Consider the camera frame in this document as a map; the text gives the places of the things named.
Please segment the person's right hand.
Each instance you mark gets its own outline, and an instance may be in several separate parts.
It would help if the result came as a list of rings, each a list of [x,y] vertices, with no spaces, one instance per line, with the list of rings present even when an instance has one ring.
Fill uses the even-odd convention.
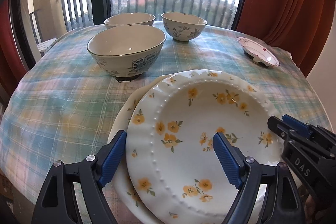
[[[311,195],[309,195],[304,205],[305,221],[307,224],[313,223],[315,209],[316,209],[315,200]]]

